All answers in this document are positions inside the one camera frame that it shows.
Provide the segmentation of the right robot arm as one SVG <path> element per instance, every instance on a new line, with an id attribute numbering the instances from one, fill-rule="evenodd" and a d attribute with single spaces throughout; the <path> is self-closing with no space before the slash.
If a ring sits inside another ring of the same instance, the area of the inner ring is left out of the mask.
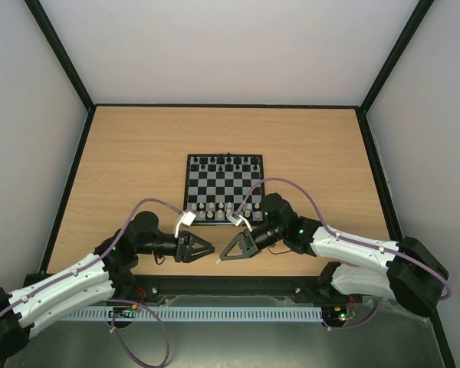
<path id="1" fill-rule="evenodd" d="M 449 274 L 419 240 L 377 241 L 342 233 L 299 216 L 277 193 L 266 195 L 260 208 L 263 224 L 239 232 L 220 260 L 252 258 L 283 242 L 299 255 L 330 258 L 317 279 L 320 294 L 330 301 L 342 294 L 382 297 L 429 317 L 441 300 Z"/>

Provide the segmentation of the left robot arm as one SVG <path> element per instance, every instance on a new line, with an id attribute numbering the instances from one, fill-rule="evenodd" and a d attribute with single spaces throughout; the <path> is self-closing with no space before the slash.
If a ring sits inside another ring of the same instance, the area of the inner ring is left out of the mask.
<path id="1" fill-rule="evenodd" d="M 69 268 L 15 291 L 0 287 L 0 361 L 78 309 L 110 299 L 126 301 L 135 287 L 131 270 L 139 255 L 190 263 L 214 253 L 210 242 L 181 230 L 194 218 L 194 213 L 182 212 L 174 233 L 165 233 L 156 214 L 139 212 Z"/>

